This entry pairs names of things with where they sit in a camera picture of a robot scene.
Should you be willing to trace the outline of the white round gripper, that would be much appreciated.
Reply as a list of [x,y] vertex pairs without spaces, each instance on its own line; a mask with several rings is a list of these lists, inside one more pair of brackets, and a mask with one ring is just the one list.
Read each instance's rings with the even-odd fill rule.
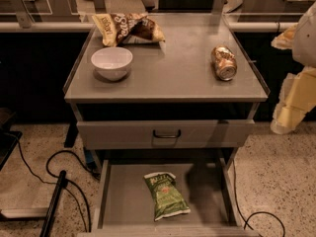
[[293,59],[305,66],[296,75],[286,75],[273,113],[271,130],[276,134],[287,134],[295,131],[306,114],[316,107],[316,69],[313,68],[316,67],[316,2],[297,25],[275,37],[271,46],[292,49]]

